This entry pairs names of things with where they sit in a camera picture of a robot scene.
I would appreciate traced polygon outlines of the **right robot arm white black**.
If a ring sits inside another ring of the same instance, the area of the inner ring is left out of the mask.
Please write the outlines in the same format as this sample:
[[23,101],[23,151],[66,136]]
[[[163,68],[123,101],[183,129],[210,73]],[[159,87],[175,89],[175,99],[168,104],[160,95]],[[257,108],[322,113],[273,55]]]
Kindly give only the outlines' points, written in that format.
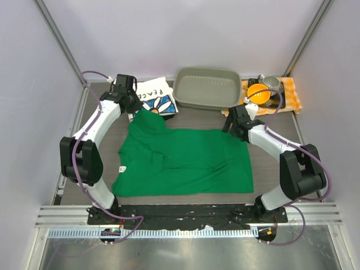
[[222,131],[261,148],[279,162],[278,186],[258,196],[254,203],[256,219],[267,222],[283,206],[330,188],[330,180],[314,145],[300,145],[280,136],[252,115],[254,109],[250,103],[229,108]]

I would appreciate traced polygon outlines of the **grey plastic tray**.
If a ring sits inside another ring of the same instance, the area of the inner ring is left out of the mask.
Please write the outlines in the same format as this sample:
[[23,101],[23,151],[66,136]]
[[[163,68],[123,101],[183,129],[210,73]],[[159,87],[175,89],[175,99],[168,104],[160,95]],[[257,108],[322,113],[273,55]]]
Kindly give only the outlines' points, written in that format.
[[239,104],[242,94],[240,75],[232,70],[184,67],[173,83],[173,97],[184,107],[225,110]]

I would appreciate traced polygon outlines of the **green t shirt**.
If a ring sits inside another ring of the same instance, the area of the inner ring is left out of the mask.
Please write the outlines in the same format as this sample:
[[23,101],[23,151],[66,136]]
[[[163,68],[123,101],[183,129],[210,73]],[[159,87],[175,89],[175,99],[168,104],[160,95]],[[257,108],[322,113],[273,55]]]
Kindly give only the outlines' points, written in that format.
[[140,111],[119,150],[120,197],[254,192],[248,145],[220,129],[172,129]]

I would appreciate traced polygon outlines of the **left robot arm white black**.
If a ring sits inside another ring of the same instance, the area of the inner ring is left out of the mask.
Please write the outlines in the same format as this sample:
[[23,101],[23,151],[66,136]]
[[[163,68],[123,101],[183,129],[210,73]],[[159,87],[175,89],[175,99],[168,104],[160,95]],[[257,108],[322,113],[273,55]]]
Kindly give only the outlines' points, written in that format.
[[115,79],[106,77],[109,90],[101,96],[95,94],[83,79],[85,88],[93,95],[97,107],[86,123],[71,137],[60,141],[61,173],[76,183],[92,202],[90,212],[100,215],[107,224],[119,220],[120,208],[116,196],[103,180],[104,165],[99,146],[114,121],[124,113],[141,109],[142,102],[136,94],[137,79],[132,75],[118,74]]

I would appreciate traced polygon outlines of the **orange bowl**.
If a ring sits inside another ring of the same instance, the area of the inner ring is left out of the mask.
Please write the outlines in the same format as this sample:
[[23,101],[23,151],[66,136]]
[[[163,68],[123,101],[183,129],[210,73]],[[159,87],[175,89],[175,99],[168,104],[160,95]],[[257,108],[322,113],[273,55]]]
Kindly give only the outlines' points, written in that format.
[[247,90],[247,97],[252,103],[262,105],[269,101],[271,92],[265,84],[253,84]]

